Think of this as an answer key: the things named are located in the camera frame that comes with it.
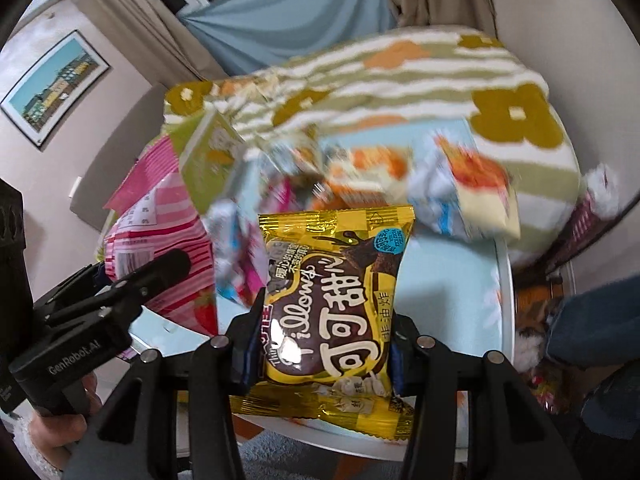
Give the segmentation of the person left hand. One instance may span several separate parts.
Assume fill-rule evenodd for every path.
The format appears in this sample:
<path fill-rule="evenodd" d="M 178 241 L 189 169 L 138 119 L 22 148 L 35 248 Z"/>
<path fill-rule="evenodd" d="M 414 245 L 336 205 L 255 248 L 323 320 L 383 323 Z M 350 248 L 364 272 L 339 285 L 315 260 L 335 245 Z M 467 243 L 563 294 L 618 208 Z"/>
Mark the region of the person left hand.
<path fill-rule="evenodd" d="M 41 416 L 35 412 L 28 423 L 27 432 L 43 458 L 51 466 L 62 470 L 70 459 L 67 447 L 78 442 L 87 428 L 84 415 Z"/>

